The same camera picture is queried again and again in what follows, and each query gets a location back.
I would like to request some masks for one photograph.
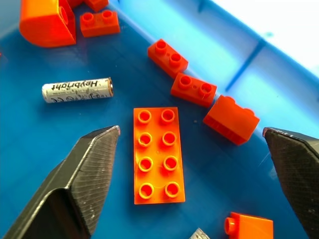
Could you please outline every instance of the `orange duplo plate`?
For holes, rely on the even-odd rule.
[[[185,202],[177,107],[134,109],[134,204]]]

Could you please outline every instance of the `white battery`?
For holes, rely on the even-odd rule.
[[[113,96],[113,84],[110,77],[45,84],[42,95],[47,103],[108,98]]]

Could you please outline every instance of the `blue surface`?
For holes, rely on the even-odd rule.
[[[188,1],[187,7],[179,1],[111,1],[121,34],[85,39],[77,29],[77,44],[70,47],[35,47],[14,25],[0,34],[0,236],[79,137],[118,124],[112,184],[93,238],[187,238],[197,227],[211,238],[227,238],[223,221],[231,211],[274,220],[275,238],[307,238],[260,131],[270,125],[319,137],[318,79],[269,45],[252,57],[257,35],[214,5]],[[87,10],[80,6],[75,13]],[[248,143],[233,146],[202,123],[206,109],[170,96],[171,78],[146,55],[160,37],[189,60],[188,72],[261,117]],[[42,99],[44,83],[108,76],[111,99]],[[163,106],[179,110],[186,202],[135,206],[133,108]]]

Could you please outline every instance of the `lego stud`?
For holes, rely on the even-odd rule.
[[[148,147],[150,146],[152,142],[152,136],[145,132],[145,133],[142,133],[139,137],[139,145],[142,146],[142,147]]]
[[[152,119],[152,114],[149,111],[141,111],[138,115],[138,120],[140,123],[149,123]]]
[[[166,42],[159,40],[155,44],[155,52],[158,54],[164,54],[166,52]]]
[[[177,67],[180,65],[181,62],[181,56],[177,53],[174,53],[169,58],[169,64],[173,67]]]
[[[180,80],[178,82],[178,87],[183,89],[183,90],[186,90],[191,86],[191,84],[192,84],[191,78],[188,76],[183,76],[180,78]]]
[[[110,10],[105,10],[102,12],[102,19],[105,23],[112,21],[113,13]]]
[[[169,182],[165,185],[165,194],[170,198],[176,198],[179,193],[179,184],[176,182]]]
[[[149,172],[153,167],[153,160],[150,157],[144,157],[139,161],[139,169],[142,172]]]
[[[64,21],[65,25],[67,25],[69,23],[68,15],[66,14],[64,7],[62,6],[59,7],[59,15]]]
[[[174,156],[168,156],[164,159],[164,168],[168,171],[174,171],[177,168],[177,159]]]
[[[170,109],[163,110],[161,115],[160,115],[161,121],[164,124],[169,124],[172,123],[175,119],[175,113],[174,111]]]
[[[172,146],[176,142],[176,135],[173,132],[165,132],[162,137],[163,143],[166,146]]]
[[[227,235],[232,235],[236,231],[236,224],[233,218],[226,218],[224,229]]]
[[[153,196],[154,187],[151,183],[143,183],[139,189],[139,195],[143,199],[150,199]]]
[[[203,83],[201,87],[199,88],[198,92],[200,96],[207,97],[210,95],[211,91],[212,91],[211,85],[208,83]]]
[[[90,12],[86,12],[82,15],[82,21],[86,26],[90,26],[94,24],[94,16]]]
[[[230,97],[230,96],[225,96],[225,99],[226,99],[228,102],[231,102],[232,104],[235,104],[235,103],[236,103],[235,100],[234,100],[232,97]]]
[[[246,113],[248,113],[248,114],[250,114],[252,116],[255,116],[255,113],[251,109],[245,108],[244,110],[245,110]]]

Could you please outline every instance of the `orange slope brick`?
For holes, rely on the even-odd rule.
[[[241,145],[250,139],[259,118],[250,109],[238,106],[233,98],[220,96],[203,122],[234,144]]]
[[[84,0],[84,3],[89,6],[93,11],[98,12],[105,8],[108,4],[108,0]]]
[[[231,213],[225,220],[225,232],[229,239],[273,239],[272,220],[246,214]]]

